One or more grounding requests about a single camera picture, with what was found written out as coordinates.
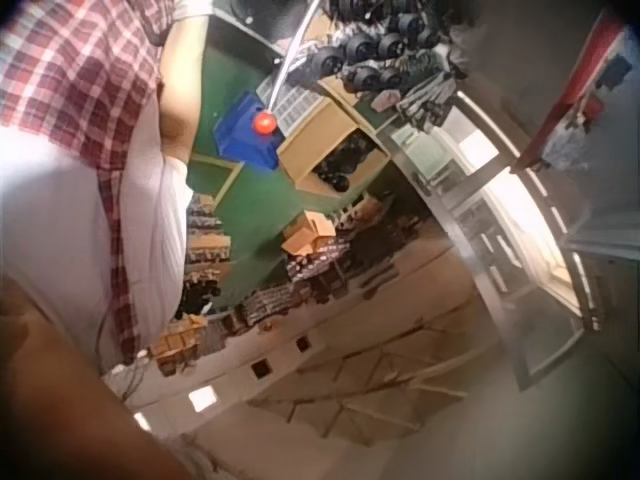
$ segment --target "red ball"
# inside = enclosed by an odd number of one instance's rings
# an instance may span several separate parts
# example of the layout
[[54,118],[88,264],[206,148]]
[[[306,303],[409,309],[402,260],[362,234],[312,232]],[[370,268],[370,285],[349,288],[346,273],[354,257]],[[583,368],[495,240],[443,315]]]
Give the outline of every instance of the red ball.
[[261,135],[273,133],[278,126],[276,117],[273,114],[262,111],[253,119],[253,129]]

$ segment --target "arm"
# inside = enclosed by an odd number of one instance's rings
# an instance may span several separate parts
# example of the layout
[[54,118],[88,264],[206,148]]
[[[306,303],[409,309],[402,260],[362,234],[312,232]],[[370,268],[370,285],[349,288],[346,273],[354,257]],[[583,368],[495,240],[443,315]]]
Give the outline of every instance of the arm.
[[209,17],[177,21],[164,47],[160,72],[164,87],[160,96],[162,153],[189,162],[200,120],[202,57]]
[[13,467],[23,475],[18,478],[190,478],[86,359],[6,282],[0,349],[3,470]]

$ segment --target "red plaid shirt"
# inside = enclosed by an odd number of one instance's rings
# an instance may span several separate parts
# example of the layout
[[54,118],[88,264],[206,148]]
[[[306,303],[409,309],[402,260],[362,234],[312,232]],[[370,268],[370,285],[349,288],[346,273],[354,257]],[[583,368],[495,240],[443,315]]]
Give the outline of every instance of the red plaid shirt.
[[0,33],[0,122],[44,135],[96,169],[111,231],[110,315],[124,361],[141,348],[124,263],[120,185],[134,126],[156,94],[172,0],[23,2]]

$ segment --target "wooden shelf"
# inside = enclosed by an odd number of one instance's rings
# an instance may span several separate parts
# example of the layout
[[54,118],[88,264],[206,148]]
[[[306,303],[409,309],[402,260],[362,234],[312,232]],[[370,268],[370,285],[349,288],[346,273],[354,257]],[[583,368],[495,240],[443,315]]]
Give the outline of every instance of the wooden shelf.
[[280,166],[297,187],[356,128],[349,115],[325,98],[278,149]]
[[313,172],[309,172],[305,177],[301,178],[295,185],[298,190],[314,193],[316,195],[325,195],[328,197],[340,198],[342,195],[348,195],[351,191],[360,186],[363,182],[371,178],[382,170],[389,160],[386,152],[378,149],[372,151],[367,158],[358,165],[357,170],[351,175],[347,175],[349,179],[349,190],[345,193],[338,193],[329,185],[324,183]]

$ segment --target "white shirt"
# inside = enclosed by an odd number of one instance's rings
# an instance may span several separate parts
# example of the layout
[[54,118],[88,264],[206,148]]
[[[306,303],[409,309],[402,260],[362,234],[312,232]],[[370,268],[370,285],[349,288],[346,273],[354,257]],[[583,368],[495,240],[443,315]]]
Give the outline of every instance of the white shirt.
[[[154,97],[134,129],[120,196],[125,265],[143,347],[180,301],[193,195],[186,165],[163,157],[160,145]],[[0,127],[0,228],[3,273],[95,361],[111,296],[110,234],[95,170],[46,137]],[[111,318],[99,352],[102,368],[122,360]]]

